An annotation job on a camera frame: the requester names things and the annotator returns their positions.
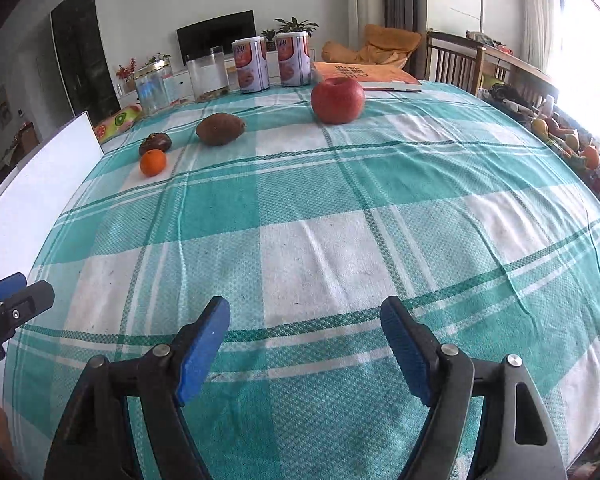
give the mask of black tv screen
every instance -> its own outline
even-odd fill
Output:
[[[252,38],[256,35],[256,25],[253,21],[253,11],[245,10],[194,23],[177,31],[182,63],[189,59],[208,56],[210,49],[222,45],[225,54],[232,53],[231,44],[242,38]]]

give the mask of can label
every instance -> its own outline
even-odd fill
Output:
[[[282,86],[303,86],[311,82],[311,59],[306,36],[276,38]]]
[[[248,94],[269,88],[264,41],[254,40],[234,45],[234,59],[240,92]]]

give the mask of metal screw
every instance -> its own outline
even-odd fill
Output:
[[[156,345],[153,352],[156,357],[164,357],[165,355],[169,355],[171,347],[169,345]]]
[[[449,357],[453,357],[454,355],[458,355],[459,349],[453,343],[444,343],[440,349],[444,355],[448,355]]]
[[[518,368],[519,366],[522,366],[522,357],[515,354],[509,354],[507,356],[507,363]]]
[[[104,355],[94,355],[87,364],[91,368],[100,368],[104,364]]]

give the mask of brown sofa chair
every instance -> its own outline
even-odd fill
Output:
[[[365,46],[359,51],[327,41],[322,48],[322,60],[327,63],[390,64],[402,68],[421,40],[422,36],[417,32],[369,23],[365,27]]]

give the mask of green and white plaid tablecloth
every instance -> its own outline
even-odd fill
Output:
[[[213,295],[232,322],[184,413],[216,479],[395,479],[426,409],[379,323],[397,294],[473,357],[520,354],[565,462],[600,421],[600,205],[544,144],[452,86],[369,92],[343,126],[311,88],[272,88],[144,120],[107,153],[49,235],[30,281],[54,307],[10,341],[4,402],[33,478],[88,358],[139,356]],[[194,132],[215,112],[246,132]],[[145,178],[138,145],[173,139]],[[479,422],[472,401],[456,474]],[[130,402],[147,479],[158,478]]]

